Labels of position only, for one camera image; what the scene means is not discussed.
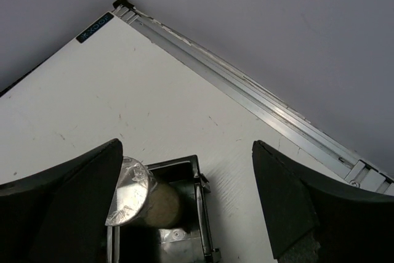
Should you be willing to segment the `clear jar with silver lid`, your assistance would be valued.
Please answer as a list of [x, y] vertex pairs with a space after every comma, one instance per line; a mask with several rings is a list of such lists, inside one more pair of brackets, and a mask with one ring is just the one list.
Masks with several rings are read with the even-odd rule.
[[175, 188], [156, 178], [141, 162], [123, 158], [106, 226], [133, 224], [169, 229], [179, 222], [182, 211]]

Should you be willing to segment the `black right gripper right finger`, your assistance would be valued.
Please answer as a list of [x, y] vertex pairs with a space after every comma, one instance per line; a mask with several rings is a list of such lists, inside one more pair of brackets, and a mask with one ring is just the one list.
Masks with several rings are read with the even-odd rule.
[[278, 262], [392, 262], [393, 197], [312, 170], [261, 140], [255, 179]]

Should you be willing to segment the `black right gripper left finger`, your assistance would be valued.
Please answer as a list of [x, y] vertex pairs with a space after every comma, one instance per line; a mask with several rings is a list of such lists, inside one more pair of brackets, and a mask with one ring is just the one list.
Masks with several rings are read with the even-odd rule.
[[1, 185], [1, 262], [97, 262], [123, 162], [110, 140]]

